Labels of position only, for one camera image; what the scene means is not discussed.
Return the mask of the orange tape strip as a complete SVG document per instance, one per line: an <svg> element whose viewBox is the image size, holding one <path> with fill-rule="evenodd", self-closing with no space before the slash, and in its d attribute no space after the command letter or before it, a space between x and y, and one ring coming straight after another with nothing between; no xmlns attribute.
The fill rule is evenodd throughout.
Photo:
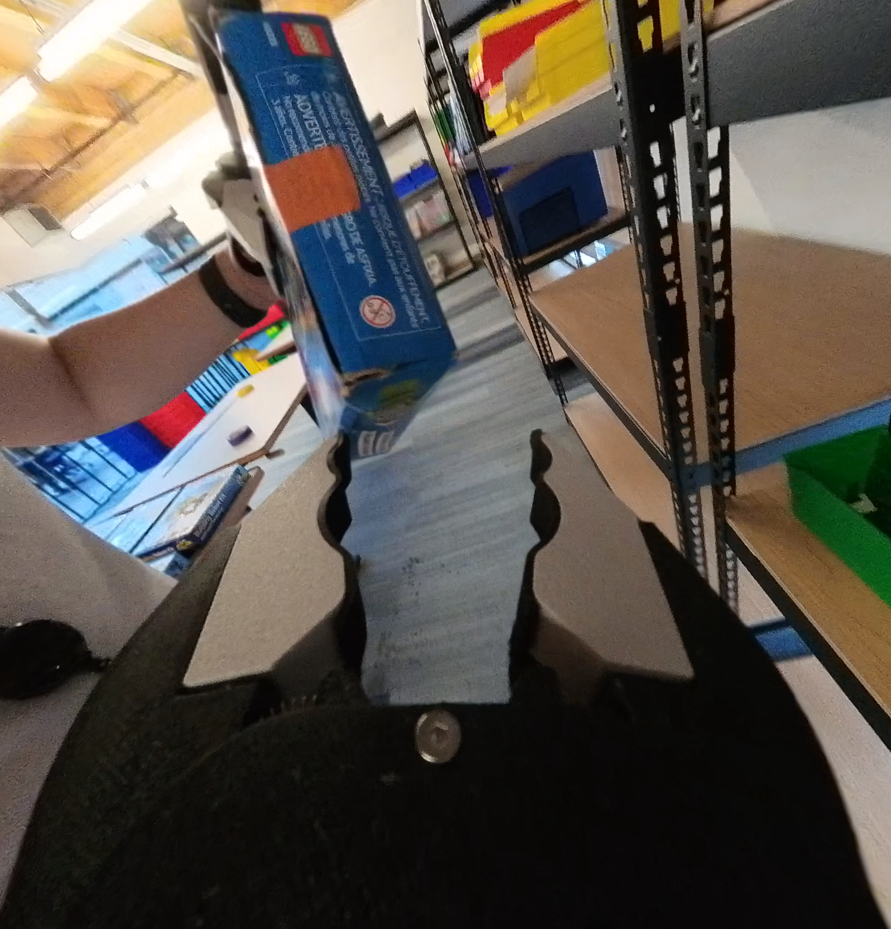
<svg viewBox="0 0 891 929"><path fill-rule="evenodd" d="M362 208L358 182L339 145L264 165L262 171L272 211L289 234Z"/></svg>

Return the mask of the person's left forearm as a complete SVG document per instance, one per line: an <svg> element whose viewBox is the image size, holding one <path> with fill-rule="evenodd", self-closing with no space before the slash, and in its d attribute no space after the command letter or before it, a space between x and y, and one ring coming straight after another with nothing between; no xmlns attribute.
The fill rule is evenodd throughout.
<svg viewBox="0 0 891 929"><path fill-rule="evenodd" d="M0 446L111 431L195 381L242 332L195 274L53 335L0 329Z"/></svg>

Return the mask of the large blue crate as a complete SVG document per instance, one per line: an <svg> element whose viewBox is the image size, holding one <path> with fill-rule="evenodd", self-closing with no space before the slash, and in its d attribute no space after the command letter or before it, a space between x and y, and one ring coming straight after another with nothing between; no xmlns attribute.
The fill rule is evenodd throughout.
<svg viewBox="0 0 891 929"><path fill-rule="evenodd" d="M552 161L488 171L496 185L508 244L517 259L528 258L616 218L597 155L566 155Z"/></svg>

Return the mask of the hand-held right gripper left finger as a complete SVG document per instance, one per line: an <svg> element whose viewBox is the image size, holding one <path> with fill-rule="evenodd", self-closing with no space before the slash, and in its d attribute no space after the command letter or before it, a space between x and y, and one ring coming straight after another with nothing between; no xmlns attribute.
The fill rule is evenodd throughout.
<svg viewBox="0 0 891 929"><path fill-rule="evenodd" d="M318 690L360 678L365 612L351 524L349 443L325 440L239 528L184 675L189 690L266 680Z"/></svg>

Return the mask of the green plastic bin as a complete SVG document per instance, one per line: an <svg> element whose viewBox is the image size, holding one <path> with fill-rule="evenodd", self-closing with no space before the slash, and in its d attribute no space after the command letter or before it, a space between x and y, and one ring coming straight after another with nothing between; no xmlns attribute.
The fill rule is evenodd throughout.
<svg viewBox="0 0 891 929"><path fill-rule="evenodd" d="M790 452L784 464L796 517L891 605L891 426Z"/></svg>

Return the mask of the black metal rack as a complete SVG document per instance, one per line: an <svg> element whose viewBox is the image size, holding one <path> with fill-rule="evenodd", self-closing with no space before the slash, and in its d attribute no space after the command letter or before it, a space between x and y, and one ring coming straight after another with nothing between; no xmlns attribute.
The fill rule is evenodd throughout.
<svg viewBox="0 0 891 929"><path fill-rule="evenodd" d="M459 63L453 43L453 25L470 27L478 13L484 14L483 2L469 2L469 12L455 23L446 14L442 2L420 2L419 41L426 57L435 43L443 60L450 90L458 108L458 122L469 134L470 154L485 182L488 203L496 211L498 235L509 246L506 211L498 202L497 180L491 173L497 169L497 155L492 146L491 163L485 163L483 129L477 127L477 117L471 116L472 91L470 77ZM802 12L808 2L768 2L768 12L730 13L731 21L710 27L706 25L704 2L679 2L680 29L677 38L662 37L660 2L601 2L604 42L609 75L601 79L601 103L574 102L563 104L567 110L582 115L571 120L585 122L593 132L601 129L602 145L609 147L610 136L615 148L617 166L628 219L629 237L635 256L628 264L637 272L636 294L641 296L642 319L647 341L651 378L659 417L660 441L637 424L624 402L614 399L608 387L588 374L582 356L575 357L579 370L591 380L606 401L613 401L614 413L630 434L642 445L665 476L672 497L672 520L677 529L679 548L691 557L698 573L709 580L705 510L701 487L711 491L710 511L715 520L718 592L724 603L738 606L738 565L733 543L741 545L743 565L755 566L758 559L747 541L731 529L726 517L726 500L735 493L737 452L735 429L735 315L731 292L732 239L730 209L730 128L731 120L711 124L709 51L712 43L729 46L729 38L718 36L727 30L746 29L754 36L759 17L774 17L780 28L781 13L773 7L800 3ZM832 38L846 30L859 29L858 22L868 25L867 36L849 52L852 61L858 56L863 74L869 71L872 50L885 51L891 62L891 2L886 2L877 14L848 13L842 20L822 25L816 38L810 38L807 49L832 47ZM695 298L699 335L699 372L694 374L688 334L688 304L683 283L682 246L679 244L680 192L679 171L673 123L683 119L688 133L689 171L706 173L706 192L692 195L692 209L707 214L704 231L693 232L694 249L687 258L695 277L689 285ZM699 460L698 422L695 414L693 387L703 389L700 427L706 428L707 459ZM761 561L753 574L756 581L768 579L768 569ZM891 710L884 698L873 695L870 686L860 682L858 671L848 666L839 653L834 657L832 640L821 633L819 621L808 618L800 603L773 578L768 581L768 594L778 594L786 620L794 619L794 628L806 632L805 641L819 648L818 658L865 722L891 753Z"/></svg>

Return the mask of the small blue toy box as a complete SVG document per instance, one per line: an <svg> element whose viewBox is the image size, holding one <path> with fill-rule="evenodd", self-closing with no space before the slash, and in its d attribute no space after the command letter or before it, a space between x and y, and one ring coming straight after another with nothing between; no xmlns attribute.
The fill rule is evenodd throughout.
<svg viewBox="0 0 891 929"><path fill-rule="evenodd" d="M353 458L388 453L456 348L347 65L324 17L223 9L220 67L259 198L285 244L286 301L315 416ZM262 167L346 151L362 208L287 233Z"/></svg>

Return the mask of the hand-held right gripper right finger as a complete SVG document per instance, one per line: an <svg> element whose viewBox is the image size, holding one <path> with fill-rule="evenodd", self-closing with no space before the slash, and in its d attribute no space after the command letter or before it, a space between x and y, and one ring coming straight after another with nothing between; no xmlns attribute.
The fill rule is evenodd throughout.
<svg viewBox="0 0 891 929"><path fill-rule="evenodd" d="M646 527L567 428L530 438L537 540L511 632L511 698L592 703L617 675L694 678Z"/></svg>

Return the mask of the black badge reel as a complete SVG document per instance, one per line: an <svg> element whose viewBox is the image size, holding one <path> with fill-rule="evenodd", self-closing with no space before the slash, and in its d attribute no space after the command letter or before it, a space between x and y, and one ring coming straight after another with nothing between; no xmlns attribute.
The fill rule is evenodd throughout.
<svg viewBox="0 0 891 929"><path fill-rule="evenodd" d="M52 693L72 678L110 664L74 626L34 619L0 625L0 699L26 701Z"/></svg>

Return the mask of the blue flat box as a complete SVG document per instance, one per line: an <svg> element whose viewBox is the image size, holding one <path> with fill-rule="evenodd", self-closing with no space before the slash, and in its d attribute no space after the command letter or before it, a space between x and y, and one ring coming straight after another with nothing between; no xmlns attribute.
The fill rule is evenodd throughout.
<svg viewBox="0 0 891 929"><path fill-rule="evenodd" d="M249 468L235 465L183 486L139 538L132 553L143 561L194 553L219 528L250 479Z"/></svg>

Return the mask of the red yellow storage bins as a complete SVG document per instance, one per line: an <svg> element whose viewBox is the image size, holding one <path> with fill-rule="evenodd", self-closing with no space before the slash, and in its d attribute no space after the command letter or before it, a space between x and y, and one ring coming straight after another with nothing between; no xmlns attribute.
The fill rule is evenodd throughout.
<svg viewBox="0 0 891 929"><path fill-rule="evenodd" d="M488 130L505 135L606 77L600 1L532 1L484 18L468 52Z"/></svg>

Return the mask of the person's left hand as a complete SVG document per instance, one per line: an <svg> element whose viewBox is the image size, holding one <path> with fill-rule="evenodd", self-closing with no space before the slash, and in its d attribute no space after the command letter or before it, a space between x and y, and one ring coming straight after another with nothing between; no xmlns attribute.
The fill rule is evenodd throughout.
<svg viewBox="0 0 891 929"><path fill-rule="evenodd" d="M262 313L278 301L278 295L263 266L231 236L216 257L217 267L230 290Z"/></svg>

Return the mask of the stack of blue bins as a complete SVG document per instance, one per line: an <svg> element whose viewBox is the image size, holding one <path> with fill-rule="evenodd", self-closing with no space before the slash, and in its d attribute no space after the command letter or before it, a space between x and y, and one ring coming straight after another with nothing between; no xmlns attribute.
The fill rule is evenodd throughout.
<svg viewBox="0 0 891 929"><path fill-rule="evenodd" d="M171 446L141 420L97 434L95 438L139 473L154 469L171 452Z"/></svg>

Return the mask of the background shelf unit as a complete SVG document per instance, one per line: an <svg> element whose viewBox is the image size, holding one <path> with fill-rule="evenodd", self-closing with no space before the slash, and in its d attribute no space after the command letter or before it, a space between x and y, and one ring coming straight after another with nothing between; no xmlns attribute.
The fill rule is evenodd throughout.
<svg viewBox="0 0 891 929"><path fill-rule="evenodd" d="M445 176L421 117L415 110L370 125L420 257L434 288L441 290L474 273L479 254L470 243L457 197Z"/></svg>

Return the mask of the black wristband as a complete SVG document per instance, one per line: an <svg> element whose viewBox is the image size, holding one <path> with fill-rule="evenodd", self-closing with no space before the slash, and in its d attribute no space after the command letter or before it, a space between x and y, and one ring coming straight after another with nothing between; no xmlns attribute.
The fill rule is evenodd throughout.
<svg viewBox="0 0 891 929"><path fill-rule="evenodd" d="M236 326L240 331L254 329L268 317L272 307L270 307L268 311L262 313L245 304L239 296L234 294L228 285L226 285L226 282L219 272L216 263L217 255L218 253L215 253L198 268L195 274L196 282L208 301L212 303L215 308L218 308L219 312L229 320L231 324Z"/></svg>

